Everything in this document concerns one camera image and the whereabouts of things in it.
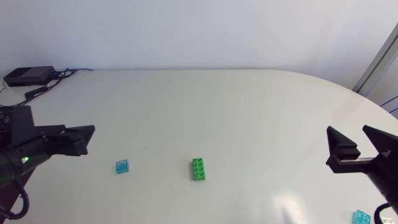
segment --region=transparent blue cube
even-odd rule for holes
[[[129,161],[127,159],[116,162],[116,172],[118,174],[129,171]]]
[[[357,210],[354,212],[353,215],[353,223],[354,224],[370,224],[371,222],[371,216],[360,211]]]

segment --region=cable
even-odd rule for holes
[[[5,86],[5,84],[4,84],[4,80],[2,80],[2,86],[3,86],[3,88],[0,90],[0,93],[1,93],[3,90],[6,89],[6,86]]]
[[[5,218],[8,218],[10,220],[16,220],[24,217],[29,209],[29,198],[27,196],[27,193],[24,189],[24,186],[18,181],[18,180],[13,180],[12,183],[15,185],[19,193],[21,194],[22,201],[24,202],[24,205],[22,207],[22,210],[18,214],[14,214],[11,211],[7,211],[3,208],[0,208],[0,216],[3,216]]]
[[[393,99],[391,99],[391,100],[389,100],[389,101],[387,101],[387,102],[383,103],[383,104],[382,104],[382,105],[380,105],[380,106],[384,106],[384,105],[386,105],[386,104],[390,103],[391,101],[393,101],[393,100],[394,100],[394,99],[396,99],[396,98],[398,98],[398,96],[396,96],[396,97],[394,97]]]
[[[392,111],[390,111],[390,113],[392,113],[392,112],[394,112],[394,111],[396,111],[396,110],[398,110],[398,108],[393,109]]]
[[[22,101],[20,103],[17,103],[15,105],[10,105],[10,106],[24,106],[25,104],[27,104],[28,102],[32,101],[33,99],[35,99],[35,98],[43,95],[44,93],[50,91],[52,88],[54,88],[56,85],[58,85],[64,78],[69,78],[71,75],[73,75],[74,73],[76,73],[79,70],[94,71],[94,70],[89,69],[89,68],[74,68],[74,69],[67,68],[67,69],[65,69],[64,71],[61,71],[61,72],[53,72],[52,79],[53,80],[57,80],[57,81],[52,86],[48,86],[45,91],[43,91],[41,93],[38,93],[36,95],[31,95],[30,98],[27,98],[26,100],[24,100],[24,101]]]
[[[381,218],[380,218],[380,212],[383,211],[385,208],[389,208],[391,205],[389,203],[384,203],[374,211],[374,224],[382,224]]]

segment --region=table surface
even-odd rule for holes
[[[4,90],[0,103],[33,88]],[[29,105],[35,125],[96,131],[87,156],[36,169],[28,214],[6,223],[351,223],[385,200],[364,174],[325,165],[326,128],[361,157],[376,155],[363,125],[398,135],[398,121],[362,96],[277,70],[80,71]],[[193,181],[196,157],[206,180]],[[117,174],[123,159],[130,171]]]

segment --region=green led light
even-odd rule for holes
[[[27,162],[28,160],[29,160],[29,157],[23,157],[23,158],[21,159],[22,163],[25,163],[25,162]]]

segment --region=robotic arm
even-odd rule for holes
[[[388,202],[376,209],[374,222],[378,224],[382,209],[391,206],[398,214],[398,137],[366,125],[363,131],[379,152],[375,158],[358,159],[361,153],[356,143],[329,126],[326,164],[336,174],[362,172],[369,177]]]
[[[24,206],[18,214],[0,207],[8,219],[22,218],[29,200],[18,178],[52,155],[87,155],[87,144],[95,127],[66,128],[64,125],[34,126],[29,106],[0,108],[0,188],[12,182],[22,195]]]

